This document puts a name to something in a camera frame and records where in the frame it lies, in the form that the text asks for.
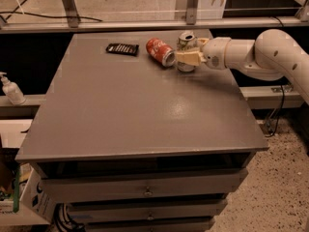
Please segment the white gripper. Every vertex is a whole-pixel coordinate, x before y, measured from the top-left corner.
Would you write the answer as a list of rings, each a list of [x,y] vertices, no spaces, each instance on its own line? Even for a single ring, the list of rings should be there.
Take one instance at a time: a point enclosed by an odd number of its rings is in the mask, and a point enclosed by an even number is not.
[[[206,62],[206,65],[211,69],[224,70],[226,68],[225,50],[230,40],[230,38],[225,37],[217,37],[211,40],[209,38],[198,38],[198,45],[203,47],[203,52],[199,47],[180,50],[176,52],[176,59],[178,62],[190,66],[200,66]]]

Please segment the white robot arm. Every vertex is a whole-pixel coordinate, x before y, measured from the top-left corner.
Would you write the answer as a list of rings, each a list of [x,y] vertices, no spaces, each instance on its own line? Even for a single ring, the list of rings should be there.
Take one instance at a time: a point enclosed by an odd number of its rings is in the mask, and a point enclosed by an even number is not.
[[[198,38],[197,45],[176,51],[178,62],[211,69],[234,69],[246,76],[273,81],[285,76],[309,103],[309,55],[286,32],[268,29],[256,40]]]

